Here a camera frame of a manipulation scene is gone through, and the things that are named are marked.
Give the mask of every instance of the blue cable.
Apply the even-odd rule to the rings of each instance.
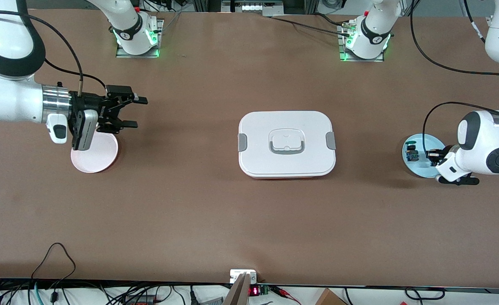
[[[36,298],[38,299],[38,303],[40,303],[40,305],[44,305],[44,302],[42,302],[42,299],[40,298],[40,294],[38,294],[38,283],[34,284],[34,294],[36,294]]]

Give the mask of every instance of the metal mounting plate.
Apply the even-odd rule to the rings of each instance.
[[[336,31],[339,33],[350,33],[349,31],[346,31],[341,25],[336,26]],[[369,61],[369,62],[383,62],[384,57],[383,57],[383,52],[381,54],[373,59],[363,59],[355,54],[348,48],[346,48],[346,41],[348,40],[348,37],[343,37],[342,35],[338,35],[338,46],[340,47],[340,60],[342,61]]]
[[[249,273],[251,284],[257,284],[257,272],[253,269],[230,269],[230,283],[234,284],[240,274]]]
[[[161,50],[161,41],[162,41],[162,27],[164,25],[164,19],[157,19],[156,16],[149,16],[151,21],[151,31],[158,30],[159,32],[156,34],[151,33],[152,39],[157,39],[157,44],[153,46],[148,52],[140,55],[131,55],[123,50],[123,48],[117,44],[117,50],[115,56],[117,58],[157,58],[159,57]]]

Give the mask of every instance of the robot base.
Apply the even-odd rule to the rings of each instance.
[[[336,31],[338,31],[339,33],[349,33],[349,31],[346,31],[346,29],[344,29],[344,27],[342,27],[341,25],[336,26]],[[385,60],[385,58],[383,56],[383,52],[381,52],[381,54],[379,56],[377,56],[376,58],[372,58],[372,59],[364,59],[364,58],[360,58],[360,57],[356,56],[355,54],[353,54],[353,52],[351,50],[346,48],[346,44],[347,44],[348,40],[349,40],[348,37],[343,37],[341,35],[338,35],[338,46],[340,47],[340,60],[342,60],[342,61],[369,61],[369,62],[383,62]]]
[[[156,39],[157,44],[150,48],[148,52],[145,52],[144,54],[140,55],[132,55],[128,54],[123,50],[123,48],[117,44],[117,50],[115,56],[117,58],[157,58],[159,57],[160,54],[160,49],[161,49],[161,41],[162,41],[162,27],[164,25],[164,20],[163,19],[157,19],[155,16],[150,16],[152,19],[156,19],[156,23],[152,23],[152,29],[159,31],[156,34],[151,34],[151,39]]]
[[[418,161],[408,161],[406,157],[407,146],[406,143],[409,141],[414,141],[415,150],[418,151]],[[428,134],[424,134],[424,145],[426,150],[431,149],[443,149],[445,145],[436,137]],[[434,178],[439,175],[438,170],[431,166],[430,160],[426,158],[424,150],[422,148],[422,134],[418,133],[409,137],[402,145],[402,159],[406,167],[413,172],[415,175],[424,178]]]

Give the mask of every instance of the brown table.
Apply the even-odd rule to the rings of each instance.
[[[340,62],[334,35],[214,13],[181,14],[160,58],[119,59],[100,12],[33,13],[67,36],[85,73],[131,85],[149,105],[123,110],[139,128],[119,135],[115,166],[94,175],[73,168],[69,145],[51,143],[43,125],[0,123],[0,277],[30,276],[61,241],[78,265],[73,278],[224,282],[230,268],[254,268],[269,283],[499,287],[499,176],[445,186],[408,174],[400,158],[437,103],[499,109],[499,77],[427,62],[407,19],[374,64]],[[499,72],[468,20],[415,23],[435,60]],[[47,57],[74,68],[61,40],[37,27]],[[77,88],[77,77],[47,66],[36,81]],[[101,92],[92,80],[84,89]],[[271,110],[327,114],[336,168],[306,180],[245,175],[238,122]],[[436,110],[428,132],[453,143],[469,111]],[[37,276],[69,270],[56,249]]]

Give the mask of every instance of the brown tabletop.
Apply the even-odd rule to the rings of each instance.
[[[0,122],[0,277],[30,276],[60,241],[73,278],[225,282],[230,268],[253,268],[269,283],[499,287],[499,176],[440,185],[408,174],[400,151],[435,104],[499,109],[499,77],[427,62],[408,19],[375,64],[341,62],[332,34],[216,13],[181,14],[160,58],[120,59],[99,11],[33,14],[60,29],[85,73],[130,85],[149,105],[122,111],[139,128],[120,133],[120,157],[100,174],[73,168],[70,146],[51,143],[43,125]],[[75,69],[61,40],[36,27],[48,59]],[[467,19],[418,18],[415,28],[435,60],[499,72]],[[36,81],[77,88],[76,76],[45,65]],[[102,92],[92,80],[84,89]],[[238,122],[272,110],[330,118],[329,175],[266,181],[240,170]],[[452,144],[469,111],[444,106],[427,130]],[[69,270],[56,249],[37,276]]]

